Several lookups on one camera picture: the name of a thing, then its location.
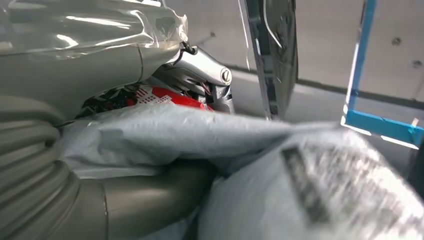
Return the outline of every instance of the blue metal bar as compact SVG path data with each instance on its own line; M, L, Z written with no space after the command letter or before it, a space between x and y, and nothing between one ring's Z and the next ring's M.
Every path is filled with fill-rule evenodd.
M424 136L424 128L355 110L347 111L346 124L415 146Z
M377 0L366 0L365 8L362 14L361 32L358 43L358 51L353 73L352 87L349 96L349 109L355 108L356 98L358 96L359 83L361 81L362 69L367 55L368 42L370 40L371 28L373 26L374 13L376 11Z

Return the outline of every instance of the gray flexible hose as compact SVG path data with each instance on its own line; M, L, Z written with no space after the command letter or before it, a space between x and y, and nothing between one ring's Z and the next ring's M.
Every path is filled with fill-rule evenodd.
M57 160L54 114L1 106L2 240L140 238L188 216L215 176L209 163L176 161L159 176L80 180Z

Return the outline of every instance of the reflective metal surface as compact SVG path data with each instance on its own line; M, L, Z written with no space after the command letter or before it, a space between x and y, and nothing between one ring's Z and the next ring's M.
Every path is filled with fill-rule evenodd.
M137 0L0 0L0 55L169 48L187 40L186 21Z
M166 72L180 81L193 80L218 86L228 86L232 79L227 67L200 48L196 49L195 54L182 51L181 57Z

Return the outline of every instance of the plastic wrap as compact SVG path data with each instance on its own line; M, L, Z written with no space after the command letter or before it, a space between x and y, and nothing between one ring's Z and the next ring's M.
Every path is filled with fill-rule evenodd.
M293 134L216 185L199 240L422 240L423 205L345 129Z
M0 55L76 58L128 45L162 48L187 40L187 18L142 0L0 0Z
M67 125L58 144L61 159L82 178L155 175L177 158L209 159L230 174L291 132L322 128L141 104Z

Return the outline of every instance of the clear plastic film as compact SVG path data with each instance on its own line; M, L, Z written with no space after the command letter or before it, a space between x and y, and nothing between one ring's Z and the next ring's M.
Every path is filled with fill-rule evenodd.
M0 0L0 55L77 58L134 45L168 49L187 40L187 18L143 0Z

